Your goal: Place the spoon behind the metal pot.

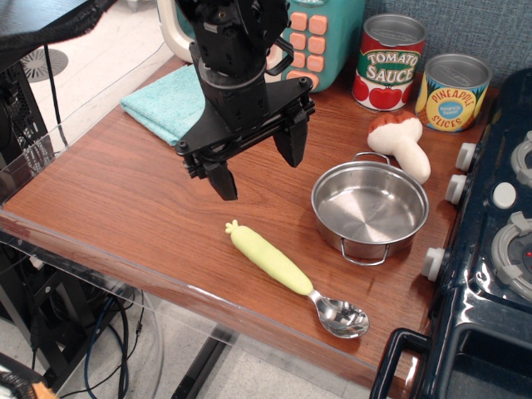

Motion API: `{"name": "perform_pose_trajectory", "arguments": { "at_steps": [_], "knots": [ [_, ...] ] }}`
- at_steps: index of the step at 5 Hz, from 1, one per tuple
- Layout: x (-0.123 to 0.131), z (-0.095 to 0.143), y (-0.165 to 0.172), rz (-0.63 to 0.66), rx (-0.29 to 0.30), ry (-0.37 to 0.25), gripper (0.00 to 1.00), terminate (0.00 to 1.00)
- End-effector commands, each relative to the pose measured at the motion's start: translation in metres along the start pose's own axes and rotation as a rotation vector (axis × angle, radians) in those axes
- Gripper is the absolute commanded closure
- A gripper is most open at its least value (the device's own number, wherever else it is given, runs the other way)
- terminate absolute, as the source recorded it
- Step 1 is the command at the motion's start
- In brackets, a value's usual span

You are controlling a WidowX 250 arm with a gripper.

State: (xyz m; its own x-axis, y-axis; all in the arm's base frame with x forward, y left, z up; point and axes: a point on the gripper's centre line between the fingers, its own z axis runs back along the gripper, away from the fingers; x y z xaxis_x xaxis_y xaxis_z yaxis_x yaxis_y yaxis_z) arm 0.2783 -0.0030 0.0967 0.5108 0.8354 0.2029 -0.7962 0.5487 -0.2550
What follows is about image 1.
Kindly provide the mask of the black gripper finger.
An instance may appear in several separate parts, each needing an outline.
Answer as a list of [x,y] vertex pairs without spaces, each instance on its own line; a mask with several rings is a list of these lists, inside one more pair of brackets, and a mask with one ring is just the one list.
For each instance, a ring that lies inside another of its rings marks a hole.
[[295,116],[280,115],[275,119],[273,139],[279,154],[292,167],[303,160],[308,134],[308,117],[300,112]]
[[226,161],[206,162],[204,164],[204,170],[211,186],[222,200],[231,201],[238,199],[238,191],[234,183],[234,177]]

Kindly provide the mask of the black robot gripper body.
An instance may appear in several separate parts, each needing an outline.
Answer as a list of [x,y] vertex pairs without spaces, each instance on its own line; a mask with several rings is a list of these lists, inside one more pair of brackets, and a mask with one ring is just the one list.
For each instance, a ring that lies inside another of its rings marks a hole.
[[310,79],[268,83],[293,61],[281,35],[289,27],[286,1],[179,1],[192,26],[190,52],[205,98],[203,115],[175,150],[193,177],[204,178],[206,162],[223,162],[273,136],[275,119],[314,104]]

